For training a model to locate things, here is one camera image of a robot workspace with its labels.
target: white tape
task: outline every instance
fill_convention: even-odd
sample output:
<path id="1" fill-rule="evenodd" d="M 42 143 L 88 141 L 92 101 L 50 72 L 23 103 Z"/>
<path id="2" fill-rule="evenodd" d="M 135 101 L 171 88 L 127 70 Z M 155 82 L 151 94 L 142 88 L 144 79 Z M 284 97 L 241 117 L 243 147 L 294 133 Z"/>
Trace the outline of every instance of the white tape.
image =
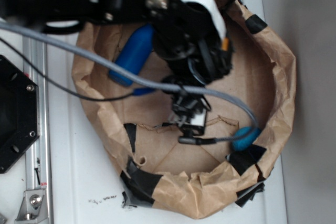
<path id="1" fill-rule="evenodd" d="M 211 15 L 212 21 L 217 29 L 219 37 L 223 40 L 226 35 L 224 20 L 214 0 L 181 0 L 183 3 L 198 3 L 204 6 Z"/>

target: screw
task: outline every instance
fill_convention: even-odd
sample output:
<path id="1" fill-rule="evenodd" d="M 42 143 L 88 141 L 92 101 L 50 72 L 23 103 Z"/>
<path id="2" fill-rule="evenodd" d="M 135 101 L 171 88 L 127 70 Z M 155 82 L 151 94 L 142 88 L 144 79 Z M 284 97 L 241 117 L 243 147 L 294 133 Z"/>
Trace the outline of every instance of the screw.
<path id="1" fill-rule="evenodd" d="M 168 9 L 168 7 L 167 7 L 167 2 L 166 2 L 166 1 L 161 1 L 161 2 L 160 2 L 160 5 L 161 5 L 161 8 L 162 8 L 162 9 L 166 9 L 166 10 Z"/>
<path id="2" fill-rule="evenodd" d="M 105 13 L 105 19 L 112 21 L 113 20 L 113 15 L 110 13 Z"/>
<path id="3" fill-rule="evenodd" d="M 151 1 L 151 0 L 147 0 L 146 4 L 150 7 L 152 7 L 154 5 L 153 1 Z"/>
<path id="4" fill-rule="evenodd" d="M 34 217 L 33 217 L 33 214 L 31 212 L 28 212 L 23 216 L 23 219 L 24 220 L 32 220 L 32 219 L 34 219 Z"/>
<path id="5" fill-rule="evenodd" d="M 151 15 L 152 15 L 153 17 L 155 17 L 155 16 L 157 15 L 157 11 L 155 11 L 155 10 L 151 10 Z"/>
<path id="6" fill-rule="evenodd" d="M 28 86 L 27 86 L 27 90 L 28 90 L 29 92 L 34 91 L 34 90 L 35 90 L 34 85 L 28 85 Z"/>
<path id="7" fill-rule="evenodd" d="M 42 204 L 42 198 L 39 195 L 34 194 L 30 197 L 30 204 L 33 207 L 39 207 Z"/>

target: black hexagonal plate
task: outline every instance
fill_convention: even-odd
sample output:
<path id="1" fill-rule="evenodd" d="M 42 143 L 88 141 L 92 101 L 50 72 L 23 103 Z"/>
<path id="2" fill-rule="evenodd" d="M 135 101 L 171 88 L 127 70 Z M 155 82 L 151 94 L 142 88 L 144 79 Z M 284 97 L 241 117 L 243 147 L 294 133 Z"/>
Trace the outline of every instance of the black hexagonal plate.
<path id="1" fill-rule="evenodd" d="M 6 173 L 38 138 L 37 89 L 0 55 L 0 174 Z"/>

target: small blue object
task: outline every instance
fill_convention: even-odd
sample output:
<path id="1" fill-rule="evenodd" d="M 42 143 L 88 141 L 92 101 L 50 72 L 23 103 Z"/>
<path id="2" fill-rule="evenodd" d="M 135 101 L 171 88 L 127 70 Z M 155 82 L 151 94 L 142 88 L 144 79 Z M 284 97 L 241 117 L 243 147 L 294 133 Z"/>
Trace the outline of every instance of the small blue object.
<path id="1" fill-rule="evenodd" d="M 138 97 L 140 95 L 149 94 L 154 91 L 155 89 L 151 89 L 151 88 L 138 88 L 138 89 L 134 89 L 133 96 Z"/>
<path id="2" fill-rule="evenodd" d="M 252 129 L 252 127 L 241 128 L 236 132 L 235 136 L 242 136 L 242 135 L 246 134 L 251 129 Z M 245 137 L 241 140 L 237 140 L 237 141 L 232 142 L 233 149 L 235 151 L 243 151 L 243 150 L 247 149 L 255 141 L 255 139 L 257 139 L 257 137 L 260 135 L 260 133 L 261 133 L 261 129 L 256 128 L 247 137 Z"/>
<path id="3" fill-rule="evenodd" d="M 154 29 L 150 24 L 138 28 L 128 39 L 115 64 L 133 74 L 138 74 L 153 50 L 153 33 Z M 133 83 L 113 70 L 109 71 L 109 77 L 125 87 Z"/>

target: gray wall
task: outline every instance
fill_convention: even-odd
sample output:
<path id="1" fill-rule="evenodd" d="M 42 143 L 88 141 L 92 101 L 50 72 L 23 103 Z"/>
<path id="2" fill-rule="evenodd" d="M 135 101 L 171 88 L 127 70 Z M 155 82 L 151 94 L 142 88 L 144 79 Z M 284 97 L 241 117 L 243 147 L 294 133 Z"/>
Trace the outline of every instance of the gray wall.
<path id="1" fill-rule="evenodd" d="M 336 223 L 336 0 L 263 0 L 298 59 L 296 117 L 282 153 L 290 224 Z"/>

